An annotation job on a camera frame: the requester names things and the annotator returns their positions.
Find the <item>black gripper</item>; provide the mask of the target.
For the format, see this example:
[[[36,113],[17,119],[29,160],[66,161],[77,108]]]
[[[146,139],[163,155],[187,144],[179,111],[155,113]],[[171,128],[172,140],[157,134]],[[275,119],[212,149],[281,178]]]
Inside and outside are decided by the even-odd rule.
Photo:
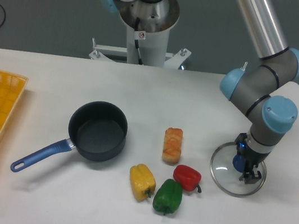
[[[247,142],[248,135],[240,133],[235,139],[236,155],[233,157],[233,166],[241,172],[239,181],[244,181],[245,184],[255,184],[261,180],[261,172],[256,168],[269,153],[258,153],[251,149]]]

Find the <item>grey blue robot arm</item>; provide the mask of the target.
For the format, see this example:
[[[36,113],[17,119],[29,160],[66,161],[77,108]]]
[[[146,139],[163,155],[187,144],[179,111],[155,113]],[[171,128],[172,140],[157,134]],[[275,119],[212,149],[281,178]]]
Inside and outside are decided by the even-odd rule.
[[[127,61],[146,66],[180,65],[179,57],[167,58],[170,29],[178,22],[176,0],[100,0],[110,12],[119,13],[126,27]],[[258,166],[288,132],[297,118],[295,104],[273,91],[299,76],[299,51],[288,47],[271,0],[237,0],[260,60],[252,72],[231,70],[220,90],[250,121],[247,133],[235,140],[234,168],[241,181],[262,179]]]

